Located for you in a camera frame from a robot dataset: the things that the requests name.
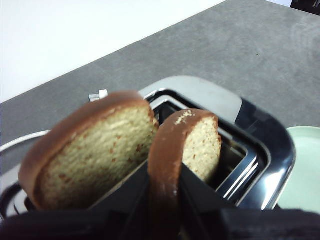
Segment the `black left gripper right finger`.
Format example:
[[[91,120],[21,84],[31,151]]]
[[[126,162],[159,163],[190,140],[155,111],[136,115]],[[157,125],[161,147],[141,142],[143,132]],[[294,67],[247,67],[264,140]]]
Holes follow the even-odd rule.
[[[320,216],[298,209],[239,208],[187,167],[180,177],[182,221],[193,240],[318,240]]]

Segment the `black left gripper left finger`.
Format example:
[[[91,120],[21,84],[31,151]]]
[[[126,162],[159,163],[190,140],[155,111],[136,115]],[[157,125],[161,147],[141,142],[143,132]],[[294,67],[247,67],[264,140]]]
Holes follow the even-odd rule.
[[[0,224],[2,240],[145,240],[149,234],[148,165],[89,209],[29,211]]]

